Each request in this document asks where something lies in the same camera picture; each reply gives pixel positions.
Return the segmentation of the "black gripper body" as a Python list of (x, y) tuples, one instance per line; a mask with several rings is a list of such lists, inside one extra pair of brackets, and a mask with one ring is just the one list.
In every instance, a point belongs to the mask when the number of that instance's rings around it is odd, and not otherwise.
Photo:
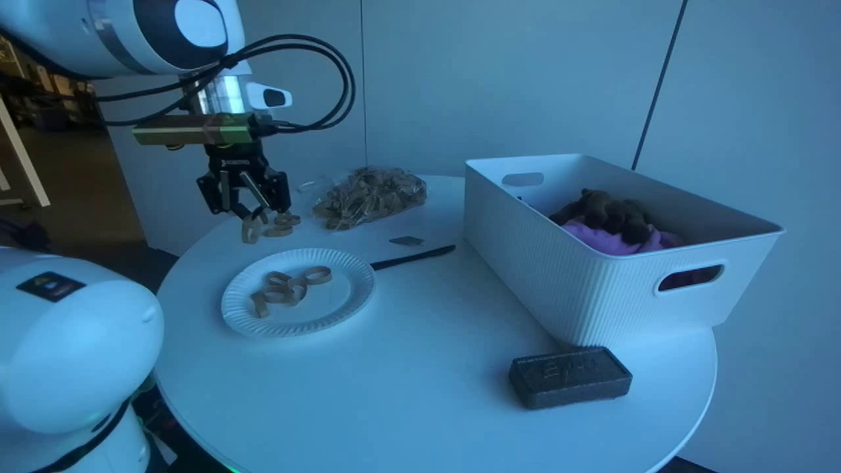
[(206, 205), (220, 216), (231, 213), (229, 184), (240, 186), (240, 199), (254, 216), (258, 199), (243, 182), (243, 172), (250, 172), (266, 199), (270, 202), (270, 213), (283, 213), (289, 199), (289, 182), (283, 172), (277, 172), (260, 142), (250, 144), (208, 144), (208, 173), (198, 180), (201, 195)]

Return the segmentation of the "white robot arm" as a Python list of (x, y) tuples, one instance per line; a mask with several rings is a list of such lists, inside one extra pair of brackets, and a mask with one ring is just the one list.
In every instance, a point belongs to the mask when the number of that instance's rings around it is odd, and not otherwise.
[[(245, 73), (236, 0), (0, 0), (0, 29), (87, 79)], [(132, 394), (164, 347), (156, 295), (122, 276), (94, 209), (44, 249), (0, 252), (0, 473), (144, 473)]]

